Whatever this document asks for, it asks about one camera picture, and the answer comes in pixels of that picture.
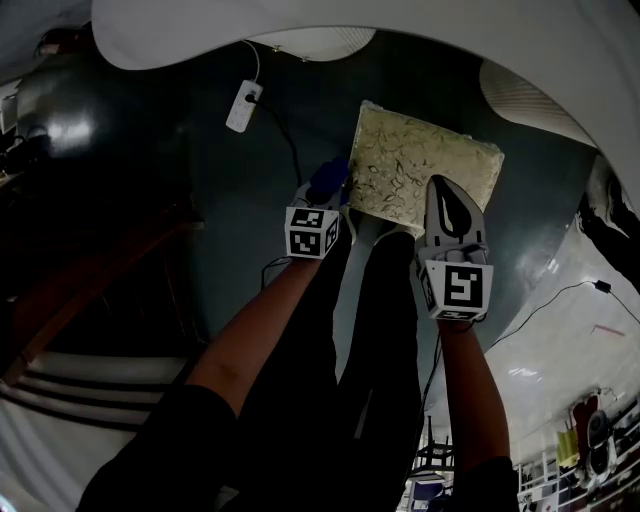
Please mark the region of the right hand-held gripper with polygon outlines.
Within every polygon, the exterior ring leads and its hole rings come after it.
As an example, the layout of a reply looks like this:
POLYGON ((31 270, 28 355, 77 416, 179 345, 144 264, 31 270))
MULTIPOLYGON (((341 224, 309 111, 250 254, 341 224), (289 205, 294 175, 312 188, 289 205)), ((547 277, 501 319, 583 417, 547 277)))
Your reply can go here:
POLYGON ((457 183, 442 175, 429 180, 425 207, 426 245, 456 240, 476 244, 423 247, 417 253, 418 279, 429 316, 476 321, 488 311, 493 266, 487 262, 483 212, 457 183))

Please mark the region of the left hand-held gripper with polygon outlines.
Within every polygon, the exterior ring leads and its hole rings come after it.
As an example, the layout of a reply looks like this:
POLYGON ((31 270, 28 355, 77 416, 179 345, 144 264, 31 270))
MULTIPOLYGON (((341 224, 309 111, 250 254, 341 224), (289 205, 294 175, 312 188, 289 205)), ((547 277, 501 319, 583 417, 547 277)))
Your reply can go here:
POLYGON ((317 202, 317 192, 310 181, 296 190, 296 199, 286 209, 286 255, 292 258, 322 260, 334 247, 340 234, 342 201, 347 200, 347 186, 342 183, 328 203, 317 202))

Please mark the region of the blue cloth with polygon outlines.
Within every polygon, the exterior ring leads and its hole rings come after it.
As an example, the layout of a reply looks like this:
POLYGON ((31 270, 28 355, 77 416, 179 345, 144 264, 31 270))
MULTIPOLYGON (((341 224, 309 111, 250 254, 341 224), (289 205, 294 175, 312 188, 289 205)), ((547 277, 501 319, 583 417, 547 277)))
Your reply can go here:
POLYGON ((311 189, 322 196, 331 196, 346 182, 349 176, 349 162, 336 157, 323 163, 310 179, 311 189))

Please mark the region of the cream patterned footstool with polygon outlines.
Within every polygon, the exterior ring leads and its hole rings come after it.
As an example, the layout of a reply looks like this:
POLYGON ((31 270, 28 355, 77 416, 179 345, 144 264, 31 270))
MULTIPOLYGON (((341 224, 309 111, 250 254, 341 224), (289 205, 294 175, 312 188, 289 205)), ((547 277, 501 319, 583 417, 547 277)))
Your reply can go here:
POLYGON ((432 176, 451 179, 484 210, 504 159, 494 144, 364 101, 350 155, 348 204, 422 236, 432 176))

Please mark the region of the person's right forearm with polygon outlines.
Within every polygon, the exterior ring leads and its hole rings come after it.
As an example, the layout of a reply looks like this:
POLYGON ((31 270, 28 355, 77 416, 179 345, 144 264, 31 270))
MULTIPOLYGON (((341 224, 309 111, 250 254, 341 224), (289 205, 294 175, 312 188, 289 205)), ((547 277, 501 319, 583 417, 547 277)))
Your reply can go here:
POLYGON ((504 405, 472 325, 437 322, 453 439, 455 480, 481 464, 510 456, 504 405))

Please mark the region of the person's left forearm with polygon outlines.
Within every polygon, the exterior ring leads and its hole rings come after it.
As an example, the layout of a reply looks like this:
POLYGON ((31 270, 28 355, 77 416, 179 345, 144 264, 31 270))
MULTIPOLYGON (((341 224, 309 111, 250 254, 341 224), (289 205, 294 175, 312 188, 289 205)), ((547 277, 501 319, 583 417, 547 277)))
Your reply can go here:
POLYGON ((320 266, 292 261, 210 343, 186 383, 216 393, 239 414, 320 266))

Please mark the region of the white power strip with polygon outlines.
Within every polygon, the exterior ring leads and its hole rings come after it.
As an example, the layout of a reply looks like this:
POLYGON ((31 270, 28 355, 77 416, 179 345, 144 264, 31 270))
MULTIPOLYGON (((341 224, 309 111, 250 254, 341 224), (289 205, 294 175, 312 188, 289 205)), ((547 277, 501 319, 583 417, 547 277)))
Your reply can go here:
POLYGON ((245 132, 262 91, 263 87, 255 81, 242 82, 226 119, 227 128, 237 133, 245 132))

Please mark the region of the person's black trousers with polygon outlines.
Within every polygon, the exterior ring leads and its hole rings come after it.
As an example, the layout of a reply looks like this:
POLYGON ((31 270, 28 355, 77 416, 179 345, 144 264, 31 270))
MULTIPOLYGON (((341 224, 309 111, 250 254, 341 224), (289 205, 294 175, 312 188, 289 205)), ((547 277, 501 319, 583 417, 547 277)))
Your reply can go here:
POLYGON ((249 393, 224 512, 395 512, 423 419, 414 240, 394 233, 373 247, 337 374, 334 315, 351 242, 343 231, 249 393))

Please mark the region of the dark stool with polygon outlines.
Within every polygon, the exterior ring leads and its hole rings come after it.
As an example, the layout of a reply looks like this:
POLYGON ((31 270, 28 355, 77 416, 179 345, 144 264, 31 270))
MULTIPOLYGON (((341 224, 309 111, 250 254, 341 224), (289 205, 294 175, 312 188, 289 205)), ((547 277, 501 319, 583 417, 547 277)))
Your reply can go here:
POLYGON ((427 417, 426 439, 420 441, 413 466, 409 472, 412 481, 428 481, 454 473, 454 450, 446 437, 444 443, 434 439, 431 416, 427 417))

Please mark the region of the yellow bag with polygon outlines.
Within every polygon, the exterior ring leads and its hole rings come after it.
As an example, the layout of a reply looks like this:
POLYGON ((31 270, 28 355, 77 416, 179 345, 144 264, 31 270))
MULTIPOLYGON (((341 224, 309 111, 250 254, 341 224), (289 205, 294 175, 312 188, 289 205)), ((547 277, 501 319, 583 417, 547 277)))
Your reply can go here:
POLYGON ((573 468, 580 460, 578 435, 575 428, 557 432, 556 462, 559 467, 573 468))

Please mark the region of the grey round appliance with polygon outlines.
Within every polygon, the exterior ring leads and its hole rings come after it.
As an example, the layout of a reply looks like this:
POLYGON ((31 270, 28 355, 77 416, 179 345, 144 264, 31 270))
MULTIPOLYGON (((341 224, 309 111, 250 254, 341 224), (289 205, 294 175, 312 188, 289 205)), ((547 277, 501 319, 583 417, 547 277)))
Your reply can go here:
POLYGON ((611 469, 611 460, 616 459, 611 447, 610 421, 606 413, 598 409, 589 418, 587 425, 587 468, 595 475, 604 475, 611 469))

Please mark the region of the person's black shirt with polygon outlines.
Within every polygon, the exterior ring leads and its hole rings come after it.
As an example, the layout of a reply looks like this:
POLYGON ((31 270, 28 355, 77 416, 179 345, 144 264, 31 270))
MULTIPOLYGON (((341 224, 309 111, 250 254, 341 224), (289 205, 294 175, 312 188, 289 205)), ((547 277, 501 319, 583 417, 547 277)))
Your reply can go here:
POLYGON ((276 432, 251 447, 219 395, 176 388, 91 479, 77 512, 395 512, 407 463, 333 426, 267 416, 276 432))

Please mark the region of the white striped bedding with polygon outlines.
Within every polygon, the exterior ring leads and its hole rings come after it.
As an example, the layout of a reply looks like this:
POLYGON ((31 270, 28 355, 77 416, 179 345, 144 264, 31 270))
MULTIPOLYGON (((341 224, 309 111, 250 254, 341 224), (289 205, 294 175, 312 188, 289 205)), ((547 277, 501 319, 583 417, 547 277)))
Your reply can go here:
POLYGON ((138 432, 182 374, 182 357, 44 352, 0 380, 0 473, 55 512, 138 432))

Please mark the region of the dark wooden bed frame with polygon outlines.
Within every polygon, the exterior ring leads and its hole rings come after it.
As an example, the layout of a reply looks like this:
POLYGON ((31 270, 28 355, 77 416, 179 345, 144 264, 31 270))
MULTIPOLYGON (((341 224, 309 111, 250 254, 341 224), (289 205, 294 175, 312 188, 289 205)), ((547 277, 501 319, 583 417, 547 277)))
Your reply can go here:
POLYGON ((197 342, 187 243, 190 196, 138 212, 6 213, 0 219, 0 379, 46 350, 186 356, 197 342))

